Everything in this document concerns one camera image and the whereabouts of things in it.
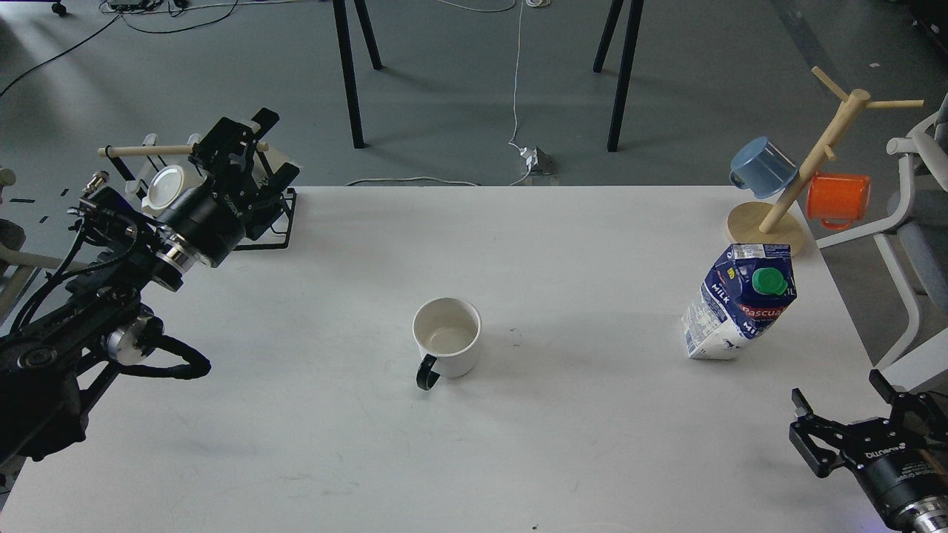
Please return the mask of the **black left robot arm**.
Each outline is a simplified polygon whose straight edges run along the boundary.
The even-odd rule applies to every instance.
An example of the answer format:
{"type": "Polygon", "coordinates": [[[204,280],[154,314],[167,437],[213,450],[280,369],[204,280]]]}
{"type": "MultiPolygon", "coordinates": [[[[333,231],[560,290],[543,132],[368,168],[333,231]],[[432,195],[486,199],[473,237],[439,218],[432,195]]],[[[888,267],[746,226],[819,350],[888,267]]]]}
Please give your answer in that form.
{"type": "Polygon", "coordinates": [[[176,291],[193,264],[219,267],[244,239],[293,218],[299,168],[269,159],[263,141],[278,119],[261,108],[248,122],[221,118],[180,147],[101,150],[127,180],[123,155],[182,154],[194,173],[157,172],[139,208],[107,185],[107,172],[86,185],[71,249],[2,337],[3,488],[26,459],[84,441],[91,409],[119,375],[209,374],[210,362],[168,336],[141,293],[151,283],[176,291]]]}

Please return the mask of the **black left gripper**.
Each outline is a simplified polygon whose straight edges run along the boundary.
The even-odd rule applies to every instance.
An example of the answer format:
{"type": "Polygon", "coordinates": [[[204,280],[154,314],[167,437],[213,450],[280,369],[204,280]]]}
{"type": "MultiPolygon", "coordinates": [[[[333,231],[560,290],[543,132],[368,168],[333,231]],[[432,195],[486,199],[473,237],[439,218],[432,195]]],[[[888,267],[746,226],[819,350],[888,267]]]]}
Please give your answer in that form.
{"type": "Polygon", "coordinates": [[[208,267],[219,267],[240,240],[259,239],[285,211],[284,193],[301,169],[282,164],[259,187],[254,155],[280,115],[261,108],[248,124],[220,118],[189,154],[204,173],[204,183],[186,191],[163,210],[158,222],[183,239],[187,254],[208,267]]]}

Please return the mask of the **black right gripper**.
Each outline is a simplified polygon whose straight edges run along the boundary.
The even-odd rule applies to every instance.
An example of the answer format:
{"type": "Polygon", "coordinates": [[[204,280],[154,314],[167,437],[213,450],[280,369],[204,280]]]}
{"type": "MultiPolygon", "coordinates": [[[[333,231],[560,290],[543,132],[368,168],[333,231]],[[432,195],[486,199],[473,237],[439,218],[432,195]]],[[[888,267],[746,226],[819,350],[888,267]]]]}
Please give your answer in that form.
{"type": "Polygon", "coordinates": [[[946,465],[934,452],[946,443],[946,412],[931,392],[898,392],[879,369],[869,381],[892,408],[887,418],[829,420],[793,388],[790,441],[819,478],[849,470],[888,529],[945,530],[946,465]]]}

